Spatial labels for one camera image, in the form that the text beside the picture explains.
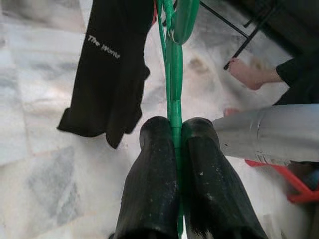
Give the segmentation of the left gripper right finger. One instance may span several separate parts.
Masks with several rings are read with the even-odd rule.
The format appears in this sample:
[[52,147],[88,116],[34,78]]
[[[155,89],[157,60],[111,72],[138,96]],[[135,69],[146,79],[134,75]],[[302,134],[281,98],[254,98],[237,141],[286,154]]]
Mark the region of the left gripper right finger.
[[220,149],[209,120],[196,117],[183,123],[182,154],[189,239],[267,238],[240,177]]

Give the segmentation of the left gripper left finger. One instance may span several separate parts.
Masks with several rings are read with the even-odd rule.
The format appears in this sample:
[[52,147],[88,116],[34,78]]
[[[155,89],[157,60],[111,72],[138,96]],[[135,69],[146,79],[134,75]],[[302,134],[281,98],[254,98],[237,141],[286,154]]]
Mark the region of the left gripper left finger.
[[179,186],[172,130],[155,116],[140,130],[141,151],[124,184],[116,239],[176,239]]

